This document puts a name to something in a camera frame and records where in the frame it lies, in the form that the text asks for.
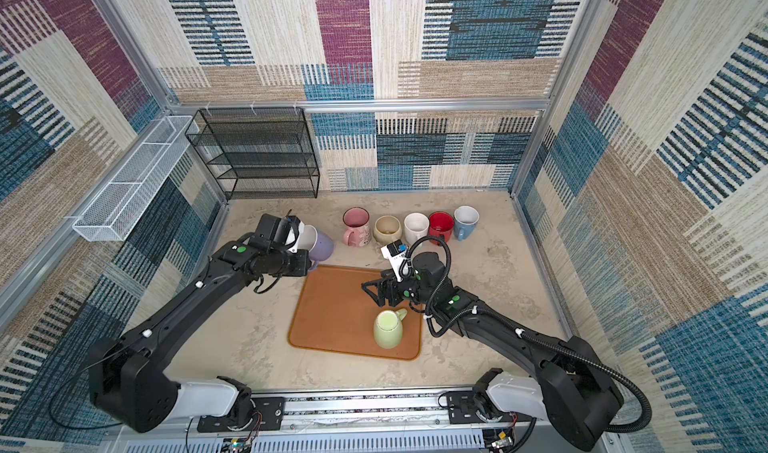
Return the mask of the brown rectangular tray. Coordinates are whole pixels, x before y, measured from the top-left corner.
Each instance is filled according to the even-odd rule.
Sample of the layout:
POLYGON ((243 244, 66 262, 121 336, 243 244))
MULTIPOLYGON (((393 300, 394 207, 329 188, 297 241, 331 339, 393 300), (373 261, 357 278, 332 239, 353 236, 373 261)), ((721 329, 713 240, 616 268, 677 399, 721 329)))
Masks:
POLYGON ((421 351, 421 320, 408 311, 403 338, 392 349, 374 340, 377 315, 385 309, 361 288, 378 280, 380 272, 342 266, 319 266, 304 283, 288 333, 296 348, 410 361, 421 351))

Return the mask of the red mug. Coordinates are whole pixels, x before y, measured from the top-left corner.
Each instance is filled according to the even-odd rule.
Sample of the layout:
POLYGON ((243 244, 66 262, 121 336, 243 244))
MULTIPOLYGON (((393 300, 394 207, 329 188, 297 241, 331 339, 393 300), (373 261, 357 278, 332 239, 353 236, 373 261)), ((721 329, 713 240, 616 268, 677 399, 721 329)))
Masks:
POLYGON ((429 215, 428 221, 428 235, 430 237, 440 238, 444 242, 450 240, 455 224, 452 215, 447 212, 437 211, 429 215))

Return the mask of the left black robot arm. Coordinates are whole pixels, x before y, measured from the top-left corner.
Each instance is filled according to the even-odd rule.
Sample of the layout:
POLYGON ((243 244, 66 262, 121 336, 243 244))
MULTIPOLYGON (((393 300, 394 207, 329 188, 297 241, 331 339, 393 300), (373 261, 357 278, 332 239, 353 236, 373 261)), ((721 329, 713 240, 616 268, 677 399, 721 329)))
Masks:
POLYGON ((257 228, 219 248, 201 273, 138 326, 88 350, 89 400, 138 433, 183 417, 212 417, 234 431, 255 420, 252 390, 229 377, 174 380, 164 373, 185 342, 231 297, 266 277, 305 277, 309 253, 297 247, 299 219, 261 216, 257 228))

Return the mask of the purple mug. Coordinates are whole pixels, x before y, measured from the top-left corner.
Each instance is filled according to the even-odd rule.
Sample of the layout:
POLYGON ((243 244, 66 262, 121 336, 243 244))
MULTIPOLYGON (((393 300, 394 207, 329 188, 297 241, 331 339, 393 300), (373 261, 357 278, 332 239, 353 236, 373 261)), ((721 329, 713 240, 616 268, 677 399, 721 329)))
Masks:
POLYGON ((309 271, 312 272, 332 256, 335 243, 315 226, 305 224, 303 231, 299 234, 296 247, 308 251, 311 263, 309 271))

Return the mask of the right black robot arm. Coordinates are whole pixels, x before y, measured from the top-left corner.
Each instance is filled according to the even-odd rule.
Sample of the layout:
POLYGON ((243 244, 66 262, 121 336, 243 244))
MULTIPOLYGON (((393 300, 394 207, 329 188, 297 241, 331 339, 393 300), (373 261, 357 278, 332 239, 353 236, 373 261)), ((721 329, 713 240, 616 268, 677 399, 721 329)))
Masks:
POLYGON ((493 310, 478 296, 454 285, 434 252, 417 255, 405 273, 385 270, 362 290, 380 307, 421 305, 425 317, 461 337, 478 341, 520 366, 517 382, 500 368, 473 386, 475 415, 498 422, 511 414, 545 418, 571 445, 588 451, 606 432, 624 398, 613 377, 584 340, 540 334, 493 310))

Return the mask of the blue polka dot mug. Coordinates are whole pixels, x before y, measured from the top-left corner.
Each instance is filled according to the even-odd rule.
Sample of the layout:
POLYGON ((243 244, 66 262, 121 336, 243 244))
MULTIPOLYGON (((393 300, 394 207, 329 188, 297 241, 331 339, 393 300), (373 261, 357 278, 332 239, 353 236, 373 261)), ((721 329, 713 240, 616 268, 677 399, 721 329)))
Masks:
POLYGON ((454 211, 453 217, 454 235, 458 241, 464 241, 476 228, 480 219, 480 214, 475 208, 468 205, 462 205, 454 211))

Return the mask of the beige speckled mug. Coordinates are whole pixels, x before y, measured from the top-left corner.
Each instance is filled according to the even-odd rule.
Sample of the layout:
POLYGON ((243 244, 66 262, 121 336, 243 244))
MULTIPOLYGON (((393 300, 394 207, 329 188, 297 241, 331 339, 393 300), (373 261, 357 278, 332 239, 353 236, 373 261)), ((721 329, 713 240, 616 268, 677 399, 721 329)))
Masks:
POLYGON ((402 237, 402 225, 400 220, 392 215, 379 217, 374 223, 374 239, 381 246, 386 246, 402 237))

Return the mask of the light green mug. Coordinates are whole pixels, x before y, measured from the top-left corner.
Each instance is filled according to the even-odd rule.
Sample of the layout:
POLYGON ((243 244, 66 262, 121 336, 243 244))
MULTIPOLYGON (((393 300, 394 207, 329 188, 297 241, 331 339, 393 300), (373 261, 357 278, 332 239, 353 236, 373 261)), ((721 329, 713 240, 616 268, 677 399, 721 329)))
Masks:
POLYGON ((373 337, 383 349, 397 347, 403 337, 403 320, 407 316, 405 309, 385 310, 379 313, 373 325, 373 337))

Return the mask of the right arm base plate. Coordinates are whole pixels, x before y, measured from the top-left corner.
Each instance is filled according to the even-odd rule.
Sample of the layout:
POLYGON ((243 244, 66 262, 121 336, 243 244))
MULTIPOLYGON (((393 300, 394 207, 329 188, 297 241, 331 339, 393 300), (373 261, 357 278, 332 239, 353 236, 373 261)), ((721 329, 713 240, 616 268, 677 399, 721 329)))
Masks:
POLYGON ((447 411, 449 423, 458 424, 511 424, 514 417, 511 413, 488 417, 481 413, 476 406, 471 391, 446 391, 437 398, 440 408, 447 411))

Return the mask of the pink patterned mug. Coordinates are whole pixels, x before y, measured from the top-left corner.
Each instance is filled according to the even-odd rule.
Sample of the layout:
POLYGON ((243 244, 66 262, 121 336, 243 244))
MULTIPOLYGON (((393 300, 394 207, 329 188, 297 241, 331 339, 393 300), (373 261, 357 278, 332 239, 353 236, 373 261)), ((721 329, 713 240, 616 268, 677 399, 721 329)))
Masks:
POLYGON ((371 241, 370 214, 361 207, 348 209, 343 215, 345 232, 343 243, 350 247, 362 248, 371 241))

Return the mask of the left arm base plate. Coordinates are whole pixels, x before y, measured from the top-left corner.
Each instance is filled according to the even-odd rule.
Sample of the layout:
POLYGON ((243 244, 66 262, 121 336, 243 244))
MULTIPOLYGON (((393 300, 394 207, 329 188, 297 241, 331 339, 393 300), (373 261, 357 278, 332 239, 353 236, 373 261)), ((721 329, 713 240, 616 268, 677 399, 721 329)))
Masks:
POLYGON ((254 433, 259 431, 277 431, 281 428, 285 397, 252 397, 252 406, 246 416, 246 423, 238 426, 235 419, 229 417, 203 416, 197 423, 198 433, 254 433))

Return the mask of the white mug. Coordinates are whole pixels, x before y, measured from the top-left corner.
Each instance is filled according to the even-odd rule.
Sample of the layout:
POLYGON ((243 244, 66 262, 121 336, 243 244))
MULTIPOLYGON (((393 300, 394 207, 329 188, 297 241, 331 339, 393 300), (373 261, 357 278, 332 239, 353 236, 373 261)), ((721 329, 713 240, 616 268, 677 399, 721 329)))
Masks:
POLYGON ((412 246, 417 240, 425 237, 429 232, 429 218, 422 213, 410 213, 404 221, 404 239, 408 246, 412 246))

